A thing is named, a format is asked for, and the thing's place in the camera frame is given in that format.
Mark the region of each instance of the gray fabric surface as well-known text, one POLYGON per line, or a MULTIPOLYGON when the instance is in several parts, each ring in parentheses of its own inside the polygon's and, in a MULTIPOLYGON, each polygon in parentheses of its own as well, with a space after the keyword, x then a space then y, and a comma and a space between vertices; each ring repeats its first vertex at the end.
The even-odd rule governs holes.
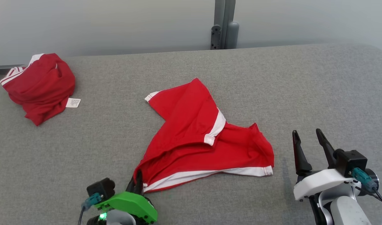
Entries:
MULTIPOLYGON (((102 178, 125 189, 163 119, 144 101, 198 77, 228 122, 257 122, 275 152, 274 175, 216 174, 148 194, 161 225, 314 224, 297 202, 291 132, 314 169, 325 169, 321 128, 335 148, 357 149, 380 178, 382 51, 324 44, 64 59, 78 108, 36 127, 0 87, 0 224, 75 224, 86 187, 102 178)), ((373 224, 382 204, 359 202, 373 224)), ((84 215, 97 215, 94 208, 84 215)))

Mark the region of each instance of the red garment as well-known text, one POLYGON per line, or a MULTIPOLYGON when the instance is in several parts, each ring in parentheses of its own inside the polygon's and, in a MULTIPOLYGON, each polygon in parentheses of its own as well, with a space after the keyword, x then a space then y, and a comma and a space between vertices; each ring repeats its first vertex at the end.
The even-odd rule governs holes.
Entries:
POLYGON ((12 68, 1 85, 9 97, 26 111, 26 118, 38 126, 65 110, 73 94, 75 77, 55 53, 38 54, 28 67, 12 68))
POLYGON ((135 169, 144 191, 172 188, 218 172, 272 175, 274 153, 257 124, 238 127, 226 122, 208 89, 191 83, 146 98, 165 119, 135 169))

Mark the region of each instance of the red cloth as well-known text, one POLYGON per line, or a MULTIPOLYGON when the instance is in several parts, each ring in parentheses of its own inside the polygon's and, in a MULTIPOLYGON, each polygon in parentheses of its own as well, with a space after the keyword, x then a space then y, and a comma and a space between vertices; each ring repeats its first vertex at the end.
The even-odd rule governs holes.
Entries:
POLYGON ((75 77, 55 53, 39 54, 28 67, 12 68, 1 84, 12 101, 22 105, 25 117, 38 126, 65 110, 75 77))
POLYGON ((198 79, 151 93, 145 100, 166 121, 135 169, 134 178, 142 171, 145 192, 218 172, 273 174, 273 149, 257 124, 247 128, 228 124, 198 79))

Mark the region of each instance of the white wall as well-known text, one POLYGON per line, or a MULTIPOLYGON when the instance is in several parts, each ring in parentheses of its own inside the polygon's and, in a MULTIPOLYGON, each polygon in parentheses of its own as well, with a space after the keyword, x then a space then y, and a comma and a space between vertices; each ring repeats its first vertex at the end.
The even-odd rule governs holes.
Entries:
POLYGON ((238 48, 361 42, 382 49, 382 0, 237 0, 238 48))
POLYGON ((214 1, 0 0, 0 65, 33 54, 210 49, 214 1))

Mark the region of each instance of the green led light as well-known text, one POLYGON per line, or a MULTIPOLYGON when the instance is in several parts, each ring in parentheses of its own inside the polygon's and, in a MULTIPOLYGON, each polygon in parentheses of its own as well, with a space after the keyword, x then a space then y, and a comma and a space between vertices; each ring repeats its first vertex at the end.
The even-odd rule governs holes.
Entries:
POLYGON ((106 213, 100 214, 99 215, 100 220, 105 220, 106 219, 106 213))

